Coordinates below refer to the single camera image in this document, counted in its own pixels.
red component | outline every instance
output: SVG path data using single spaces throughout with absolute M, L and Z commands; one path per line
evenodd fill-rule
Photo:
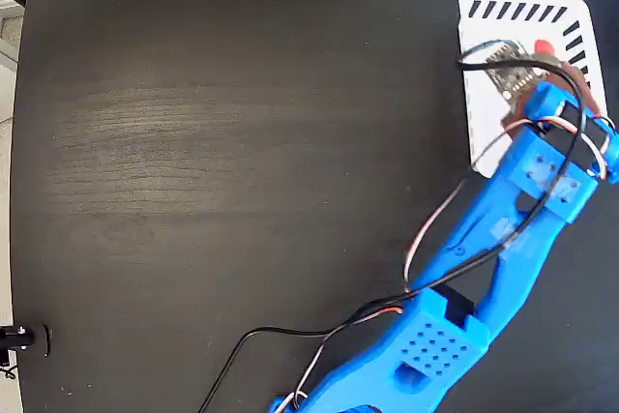
M 554 55 L 554 47 L 548 41 L 544 39 L 537 39 L 535 41 L 535 51 L 538 53 L 549 53 L 550 55 Z

wood grain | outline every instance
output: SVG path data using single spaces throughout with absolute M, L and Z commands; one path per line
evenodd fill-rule
M 617 0 L 586 1 L 612 76 Z M 467 163 L 456 26 L 457 0 L 28 0 L 15 318 L 51 325 L 54 353 L 19 359 L 26 413 L 194 411 L 248 328 L 327 326 L 398 291 L 412 231 Z M 442 411 L 619 409 L 619 328 L 595 311 L 619 297 L 597 220 L 613 198 L 562 237 Z M 213 411 L 264 411 L 312 350 L 257 339 Z

white wire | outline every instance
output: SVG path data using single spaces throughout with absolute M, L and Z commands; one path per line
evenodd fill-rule
M 303 398 L 307 398 L 308 395 L 303 392 L 303 391 L 297 391 L 297 396 L 301 396 Z M 290 402 L 292 401 L 292 398 L 295 396 L 294 392 L 291 392 L 290 394 L 288 394 L 288 397 L 286 397 L 281 403 L 280 406 L 278 406 L 278 409 L 275 410 L 273 413 L 283 413 L 286 409 L 286 407 L 290 404 Z
M 355 321 L 354 325 L 357 324 L 361 324 L 361 323 L 365 323 L 366 321 L 370 321 L 371 319 L 374 319 L 376 316 L 380 316 L 383 313 L 386 313 L 388 311 L 392 311 L 394 310 L 395 307 L 393 308 L 388 308 L 388 309 L 382 309 L 379 311 L 376 311 L 372 314 L 369 314 L 368 316 L 361 318 L 357 321 Z M 322 340 L 322 343 L 320 343 L 320 346 L 318 347 L 318 349 L 316 350 L 316 353 L 314 354 L 313 358 L 311 359 L 311 362 L 309 362 L 308 367 L 306 368 L 305 372 L 303 373 L 303 377 L 301 377 L 301 380 L 299 381 L 299 384 L 297 384 L 297 388 L 294 390 L 294 392 L 292 393 L 292 398 L 296 398 L 297 397 L 297 393 L 301 392 L 301 389 L 303 388 L 303 385 L 306 383 L 306 381 L 308 380 L 308 377 L 310 377 L 311 372 L 313 371 L 314 367 L 316 366 L 316 363 L 318 363 L 318 359 L 320 358 L 320 355 L 322 355 L 322 351 L 325 349 L 325 344 L 327 343 L 327 340 L 329 340 L 329 338 L 334 335 L 335 333 L 339 332 L 342 328 L 344 328 L 346 325 L 345 324 L 340 324 L 337 328 L 335 328 L 333 331 L 331 331 L 327 336 L 325 336 L 325 338 Z
M 521 120 L 514 121 L 511 125 L 508 125 L 502 133 L 498 134 L 496 137 L 494 137 L 490 141 L 490 143 L 482 151 L 482 153 L 479 155 L 479 157 L 477 159 L 475 159 L 471 163 L 471 167 L 474 168 L 475 165 L 479 162 L 479 160 L 481 160 L 482 157 L 487 153 L 487 151 L 490 150 L 490 148 L 494 144 L 496 144 L 505 134 L 507 134 L 509 131 L 511 131 L 511 130 L 519 127 L 519 126 L 525 125 L 527 123 L 533 124 L 533 122 L 531 120 L 523 118 Z M 408 280 L 408 275 L 410 274 L 410 266 L 413 263 L 413 258 L 415 257 L 415 253 L 417 252 L 417 249 L 419 248 L 420 244 L 422 243 L 422 239 L 426 235 L 427 230 L 432 225 L 434 220 L 436 220 L 436 218 L 443 212 L 443 210 L 445 210 L 445 208 L 447 208 L 447 206 L 452 202 L 452 200 L 454 200 L 454 198 L 456 197 L 457 193 L 460 192 L 460 190 L 462 189 L 462 187 L 464 186 L 465 183 L 466 183 L 466 178 L 464 178 L 463 180 L 461 180 L 457 184 L 456 188 L 452 191 L 452 193 L 443 201 L 443 203 L 441 203 L 439 205 L 439 207 L 434 211 L 434 213 L 432 213 L 429 216 L 429 218 L 426 220 L 426 222 L 422 225 L 421 229 L 417 233 L 417 236 L 415 236 L 415 239 L 413 240 L 413 243 L 411 244 L 410 249 L 408 249 L 408 253 L 406 254 L 406 258 L 404 259 L 403 275 L 404 275 L 404 289 L 406 290 L 406 292 L 410 292 L 410 282 Z
M 564 128 L 570 133 L 576 133 L 577 131 L 576 126 L 574 126 L 568 120 L 558 117 L 558 116 L 546 116 L 546 117 L 540 118 L 540 121 L 548 121 L 549 123 L 553 123 L 557 126 Z M 498 134 L 496 137 L 494 137 L 494 139 L 490 141 L 490 143 L 482 151 L 480 156 L 471 163 L 471 166 L 475 167 L 475 165 L 486 154 L 486 152 L 490 149 L 490 147 L 492 147 L 496 142 L 498 142 L 501 137 L 503 137 L 509 131 L 521 125 L 527 124 L 527 123 L 532 124 L 533 122 L 531 120 L 522 119 L 522 120 L 514 121 L 511 125 L 508 125 L 505 128 L 505 131 Z M 606 166 L 606 162 L 604 160 L 604 156 L 602 155 L 602 152 L 600 152 L 600 149 L 593 143 L 593 141 L 589 138 L 587 134 L 583 133 L 581 136 L 582 136 L 582 140 L 589 146 L 589 148 L 591 149 L 591 152 L 593 152 L 593 155 L 598 162 L 598 166 L 600 167 L 600 178 L 606 179 L 608 168 Z M 465 182 L 466 182 L 466 179 L 463 179 L 462 181 L 458 183 L 458 185 L 452 191 L 452 193 L 443 201 L 443 203 L 441 203 L 438 206 L 438 208 L 434 211 L 434 213 L 432 213 L 429 216 L 429 218 L 426 220 L 426 222 L 422 225 L 421 229 L 417 233 L 417 236 L 415 236 L 415 239 L 413 240 L 413 243 L 411 244 L 410 249 L 408 250 L 408 253 L 406 254 L 406 258 L 404 259 L 403 275 L 404 275 L 404 290 L 406 292 L 410 292 L 410 281 L 408 279 L 408 276 L 410 275 L 410 267 L 411 267 L 411 264 L 413 263 L 413 258 L 415 257 L 415 253 L 417 252 L 417 249 L 419 248 L 422 242 L 422 239 L 424 238 L 424 236 L 427 233 L 427 230 L 432 225 L 432 223 L 436 220 L 436 218 L 443 212 L 443 210 L 445 210 L 445 208 L 447 208 L 447 206 L 452 202 L 452 200 L 454 200 L 456 195 L 460 192 L 460 190 L 464 186 Z

floor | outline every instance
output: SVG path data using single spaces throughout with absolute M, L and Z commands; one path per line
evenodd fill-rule
M 0 38 L 19 48 L 23 16 L 5 18 L 0 23 Z M 9 268 L 9 185 L 11 171 L 11 135 L 13 119 L 0 122 L 0 325 L 13 323 L 11 301 L 11 271 Z M 13 366 L 16 363 L 12 354 Z M 0 413 L 21 413 L 21 393 L 18 379 L 0 373 Z

